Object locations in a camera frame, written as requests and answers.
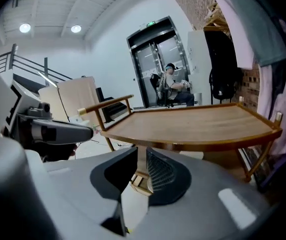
white wall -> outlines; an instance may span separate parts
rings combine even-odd
[[[9,52],[12,44],[17,43],[18,55],[40,64],[48,57],[52,70],[71,78],[93,76],[105,97],[134,94],[131,106],[142,107],[127,37],[142,24],[167,16],[172,18],[187,51],[188,32],[192,31],[192,26],[175,0],[116,0],[98,19],[86,45],[82,40],[65,38],[8,40],[9,45],[0,46],[0,54]]]

door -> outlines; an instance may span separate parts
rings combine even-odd
[[[151,75],[161,75],[160,62],[155,50],[153,44],[148,44],[147,47],[142,48],[135,53],[139,75],[142,79],[142,89],[145,90],[146,93],[146,97],[144,97],[145,103],[148,107],[157,105],[157,94],[150,82]]]
[[[173,63],[178,69],[175,69],[173,78],[176,82],[180,83],[182,80],[188,81],[188,71],[186,62],[183,57],[178,39],[175,36],[161,41],[156,44],[158,48],[158,53],[161,58],[161,64],[163,64],[163,69],[169,63]]]

chair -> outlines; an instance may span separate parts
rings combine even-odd
[[[158,90],[157,88],[159,87],[160,85],[160,76],[157,75],[157,74],[152,74],[151,77],[150,77],[150,82],[151,82],[151,85],[155,91],[155,94],[156,94],[156,104],[159,105],[159,106],[164,106],[164,107],[173,107],[173,100],[171,99],[168,99],[168,91],[169,91],[169,88],[163,88],[163,98],[160,99],[159,98],[159,95],[158,95]]]

black backpack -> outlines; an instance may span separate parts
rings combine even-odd
[[[213,97],[222,103],[222,100],[232,99],[235,83],[242,81],[243,74],[237,66],[234,45],[229,37],[221,31],[205,31],[204,34],[212,63],[209,75],[211,104]]]

gray fabric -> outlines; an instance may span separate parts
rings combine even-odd
[[[231,0],[261,67],[286,59],[286,45],[268,13],[256,0]]]
[[[255,215],[268,210],[269,205],[260,193],[222,167],[171,151],[155,150],[185,165],[192,176],[191,186],[173,204],[150,206],[131,233],[133,239],[216,240],[237,234],[238,227],[218,197],[219,191],[226,188],[232,189]]]
[[[61,195],[80,212],[101,224],[107,218],[113,217],[118,202],[100,196],[91,184],[91,171],[127,150],[129,149],[83,159],[47,162],[44,167]]]
[[[280,16],[278,15],[278,13],[275,11],[275,9],[268,0],[256,0],[256,1],[262,6],[262,8],[264,8],[268,16],[271,18],[273,24],[280,33],[284,41],[284,44],[286,46],[286,34],[284,33],[283,28],[280,24]]]
[[[119,151],[109,153],[109,155],[112,156],[117,154],[120,154]],[[96,218],[93,218],[96,216],[95,211],[88,214],[86,213],[87,209],[83,210],[83,207],[80,209],[78,206],[75,206],[76,200],[68,199],[67,196],[64,195],[64,193],[73,191],[73,189],[75,188],[69,189],[70,184],[67,184],[65,189],[61,189],[64,186],[59,186],[62,183],[57,184],[57,182],[59,181],[58,178],[54,180],[53,176],[50,176],[49,173],[46,172],[44,165],[48,167],[48,170],[64,169],[66,168],[65,162],[53,162],[43,164],[39,154],[32,150],[26,150],[26,158],[28,162],[28,169],[33,179],[36,192],[41,199],[46,211],[48,212],[48,215],[51,217],[57,231],[59,232],[60,239],[87,240],[89,239],[89,237],[93,239],[102,240],[124,239],[124,237],[114,234],[111,231],[100,226]],[[81,183],[76,180],[74,184],[79,185]],[[92,185],[89,183],[82,186],[86,188],[87,186],[91,187]]]
[[[174,79],[173,79],[173,76],[170,75],[170,74],[166,74],[165,77],[166,77],[165,87],[171,88],[171,86],[175,83],[175,82],[174,82]],[[168,97],[167,97],[167,98],[168,98],[169,100],[174,100],[177,95],[178,95],[178,90],[171,88],[170,91],[168,92],[168,95],[167,95]]]

